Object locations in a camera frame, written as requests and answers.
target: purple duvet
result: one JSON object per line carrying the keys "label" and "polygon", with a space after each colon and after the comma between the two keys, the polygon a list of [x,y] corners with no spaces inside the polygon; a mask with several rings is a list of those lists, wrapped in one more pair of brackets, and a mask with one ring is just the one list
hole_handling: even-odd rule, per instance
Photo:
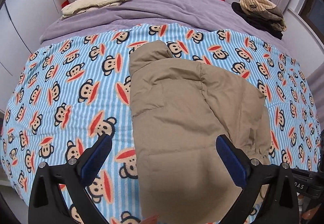
{"label": "purple duvet", "polygon": [[230,4],[220,0],[130,0],[120,6],[103,7],[58,20],[46,29],[40,42],[45,46],[72,36],[129,29],[137,24],[172,23],[205,32],[231,29],[247,33],[290,55],[282,40],[250,26],[234,13]]}

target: cartoon monkey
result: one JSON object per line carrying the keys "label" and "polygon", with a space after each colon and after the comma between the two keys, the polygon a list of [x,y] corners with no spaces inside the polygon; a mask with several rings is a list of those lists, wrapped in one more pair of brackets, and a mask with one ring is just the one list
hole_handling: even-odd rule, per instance
{"label": "cartoon monkey", "polygon": [[25,110],[26,109],[24,108],[24,104],[22,104],[19,108],[19,111],[17,113],[15,120],[21,121],[24,118]]}
{"label": "cartoon monkey", "polygon": [[306,140],[306,145],[307,145],[309,151],[312,151],[312,147],[313,147],[313,145],[312,145],[312,142],[311,142],[310,138],[308,138],[308,137],[306,136],[306,137],[305,137],[305,140]]}
{"label": "cartoon monkey", "polygon": [[129,35],[130,31],[119,32],[114,35],[111,41],[116,40],[116,43],[120,45],[121,43],[128,40]]}
{"label": "cartoon monkey", "polygon": [[115,156],[115,162],[123,164],[119,169],[119,176],[121,178],[138,179],[134,147],[119,151]]}
{"label": "cartoon monkey", "polygon": [[44,59],[44,62],[43,62],[43,65],[42,65],[42,68],[43,70],[52,63],[52,60],[53,60],[53,56],[50,56],[50,57],[45,57]]}
{"label": "cartoon monkey", "polygon": [[30,95],[29,104],[32,104],[32,103],[35,104],[36,103],[36,100],[38,99],[39,93],[40,93],[40,89],[39,89],[39,85],[37,85],[36,88],[33,90],[33,92]]}
{"label": "cartoon monkey", "polygon": [[267,50],[268,52],[271,52],[271,46],[270,46],[268,43],[263,42],[263,47],[264,47],[264,49]]}
{"label": "cartoon monkey", "polygon": [[60,99],[61,87],[57,81],[54,82],[51,89],[48,89],[48,93],[50,93],[52,101],[58,101]]}
{"label": "cartoon monkey", "polygon": [[283,72],[283,73],[285,72],[285,67],[283,66],[282,63],[278,62],[278,67],[279,67],[281,72]]}
{"label": "cartoon monkey", "polygon": [[87,35],[84,40],[83,40],[83,44],[88,44],[90,42],[90,44],[92,45],[95,40],[98,38],[98,34],[93,34],[93,35]]}
{"label": "cartoon monkey", "polygon": [[300,70],[298,70],[298,73],[300,75],[300,78],[305,82],[305,76],[304,76],[304,74]]}
{"label": "cartoon monkey", "polygon": [[56,108],[56,113],[54,115],[54,126],[57,127],[61,124],[62,129],[65,128],[71,113],[71,106],[66,105],[65,102]]}
{"label": "cartoon monkey", "polygon": [[268,63],[268,65],[269,65],[269,67],[274,68],[274,62],[273,62],[273,60],[272,60],[271,57],[267,58],[267,63]]}
{"label": "cartoon monkey", "polygon": [[276,82],[276,91],[277,91],[277,94],[278,94],[279,98],[281,99],[281,101],[284,101],[284,99],[286,99],[286,96],[284,94],[284,91],[282,90],[281,87],[279,87],[277,82]]}
{"label": "cartoon monkey", "polygon": [[67,40],[67,41],[65,41],[65,43],[59,49],[59,51],[61,52],[61,54],[63,54],[64,52],[68,51],[71,48],[72,42],[73,42],[73,40]]}
{"label": "cartoon monkey", "polygon": [[92,79],[88,79],[86,82],[84,82],[79,89],[78,102],[80,103],[87,101],[88,104],[93,102],[97,96],[99,84],[99,81],[93,83]]}
{"label": "cartoon monkey", "polygon": [[288,149],[287,149],[287,151],[285,149],[283,149],[281,151],[281,161],[286,162],[290,166],[292,166],[292,157],[291,157],[290,151]]}
{"label": "cartoon monkey", "polygon": [[32,75],[32,77],[28,80],[28,86],[27,88],[30,88],[37,80],[37,76],[38,76],[39,72],[35,73],[34,75]]}
{"label": "cartoon monkey", "polygon": [[10,115],[11,115],[11,110],[10,109],[7,109],[6,112],[5,112],[5,116],[4,116],[4,120],[5,120],[5,124],[6,125],[9,122]]}
{"label": "cartoon monkey", "polygon": [[12,143],[12,141],[15,139],[15,136],[13,133],[8,134],[8,143]]}
{"label": "cartoon monkey", "polygon": [[27,178],[24,176],[24,172],[21,170],[18,176],[18,183],[21,188],[26,188],[26,180]]}
{"label": "cartoon monkey", "polygon": [[55,67],[53,65],[50,66],[50,69],[46,72],[45,74],[45,82],[47,82],[49,79],[52,79],[58,69],[58,65],[56,65]]}
{"label": "cartoon monkey", "polygon": [[65,152],[66,161],[70,160],[71,158],[78,159],[80,155],[81,153],[79,151],[79,148],[71,140],[69,140],[67,142],[67,150]]}
{"label": "cartoon monkey", "polygon": [[219,40],[226,40],[226,42],[229,42],[231,39],[231,33],[229,31],[218,30],[216,34],[218,34]]}
{"label": "cartoon monkey", "polygon": [[283,131],[285,127],[285,116],[284,110],[276,109],[276,125],[280,127],[280,130]]}
{"label": "cartoon monkey", "polygon": [[84,63],[74,65],[69,71],[66,72],[66,76],[70,77],[68,80],[75,80],[79,78],[85,70],[82,70]]}
{"label": "cartoon monkey", "polygon": [[304,122],[307,122],[307,111],[304,108],[302,109],[302,117]]}
{"label": "cartoon monkey", "polygon": [[8,170],[8,174],[10,175],[10,177],[12,178],[12,172],[11,172],[11,166],[10,166],[10,162],[7,160],[7,170]]}
{"label": "cartoon monkey", "polygon": [[129,211],[124,211],[121,215],[121,224],[138,224],[141,222],[140,219],[132,216],[132,214]]}
{"label": "cartoon monkey", "polygon": [[176,58],[181,58],[182,51],[186,54],[188,53],[188,48],[181,41],[177,41],[177,42],[169,41],[166,43],[166,45],[170,49],[172,55],[174,55],[174,57],[176,57]]}
{"label": "cartoon monkey", "polygon": [[297,92],[292,87],[290,87],[290,91],[291,91],[291,96],[293,96],[294,98],[294,101],[299,102]]}
{"label": "cartoon monkey", "polygon": [[314,99],[313,99],[311,94],[309,94],[309,101],[310,101],[310,105],[313,107],[314,106]]}
{"label": "cartoon monkey", "polygon": [[74,53],[71,52],[68,55],[66,55],[65,56],[66,59],[63,61],[63,65],[69,64],[72,61],[74,61],[76,58],[78,58],[80,56],[80,54],[78,54],[77,51],[75,51]]}
{"label": "cartoon monkey", "polygon": [[303,163],[304,162],[304,158],[305,158],[303,144],[301,144],[300,146],[298,146],[298,157],[301,159],[301,162]]}
{"label": "cartoon monkey", "polygon": [[47,159],[54,152],[54,146],[50,143],[42,145],[38,151],[38,156]]}
{"label": "cartoon monkey", "polygon": [[42,125],[42,119],[43,119],[43,115],[37,115],[38,113],[35,112],[34,117],[32,119],[32,121],[30,122],[30,126],[31,126],[31,132],[36,135],[37,131],[39,129],[39,127]]}
{"label": "cartoon monkey", "polygon": [[293,118],[297,117],[297,108],[292,101],[290,101],[290,114]]}
{"label": "cartoon monkey", "polygon": [[20,137],[20,147],[21,147],[21,150],[23,151],[25,149],[26,145],[28,144],[28,136],[26,135],[26,131],[24,131],[24,132],[20,131],[19,137]]}
{"label": "cartoon monkey", "polygon": [[32,169],[33,169],[33,171],[35,171],[33,156],[34,156],[34,152],[32,152],[32,154],[31,154],[30,150],[27,149],[26,155],[25,155],[25,165],[27,167],[27,172],[28,173],[30,173]]}
{"label": "cartoon monkey", "polygon": [[292,76],[289,75],[289,74],[288,74],[288,77],[289,77],[290,81],[293,83],[294,87],[296,87],[297,84],[296,84],[296,80],[294,79],[294,77],[292,77]]}
{"label": "cartoon monkey", "polygon": [[235,49],[237,55],[240,57],[240,58],[243,58],[244,60],[246,60],[247,62],[251,62],[252,60],[252,55],[246,51],[245,49],[241,48],[236,48]]}
{"label": "cartoon monkey", "polygon": [[308,168],[309,171],[312,170],[312,162],[310,161],[309,156],[307,156],[307,168]]}
{"label": "cartoon monkey", "polygon": [[258,70],[259,70],[259,72],[266,78],[266,79],[268,79],[269,78],[269,70],[268,70],[268,68],[267,68],[267,66],[263,63],[263,64],[261,64],[261,63],[259,63],[259,62],[257,62],[257,66],[258,66]]}
{"label": "cartoon monkey", "polygon": [[76,223],[84,224],[74,204],[70,206],[70,215]]}
{"label": "cartoon monkey", "polygon": [[158,33],[159,37],[164,36],[165,32],[167,30],[167,25],[152,25],[148,28],[148,34],[149,35],[155,35],[156,33]]}
{"label": "cartoon monkey", "polygon": [[116,58],[113,56],[107,56],[101,65],[101,69],[105,76],[109,76],[113,70],[117,73],[120,71],[122,66],[122,56],[117,54]]}
{"label": "cartoon monkey", "polygon": [[39,52],[36,51],[34,54],[31,54],[30,57],[29,57],[29,61],[33,61],[37,57],[38,53]]}

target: blanket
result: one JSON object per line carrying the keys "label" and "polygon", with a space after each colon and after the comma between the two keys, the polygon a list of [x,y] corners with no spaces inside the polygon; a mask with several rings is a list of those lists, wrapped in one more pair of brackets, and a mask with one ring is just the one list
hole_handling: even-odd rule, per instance
{"label": "blanket", "polygon": [[201,60],[174,58],[175,47],[158,40],[130,55],[142,214],[159,214],[169,224],[211,223],[242,191],[215,152],[215,140],[224,134],[268,165],[268,109],[265,95],[246,79]]}
{"label": "blanket", "polygon": [[270,0],[240,0],[240,5],[246,14],[270,21],[274,30],[286,31],[282,11]]}
{"label": "blanket", "polygon": [[[173,47],[176,58],[221,67],[257,87],[266,95],[270,118],[270,163],[285,161],[316,170],[320,126],[295,59],[255,36],[232,30],[199,32],[178,24],[142,24],[71,37],[30,56],[8,102],[0,145],[3,168],[26,204],[40,162],[57,165],[78,158],[104,131],[113,136],[112,151],[86,190],[111,223],[142,219],[128,66],[130,53],[155,40]],[[66,187],[61,190],[77,219]]]}
{"label": "blanket", "polygon": [[53,39],[58,43],[76,35],[93,35],[111,30],[122,30],[137,24],[172,24],[197,29],[200,32],[232,29],[256,36],[275,45],[290,55],[287,45],[269,33],[255,29],[232,10],[230,4],[220,0],[130,0],[116,7],[103,7],[96,11],[58,20],[41,37],[41,43]]}

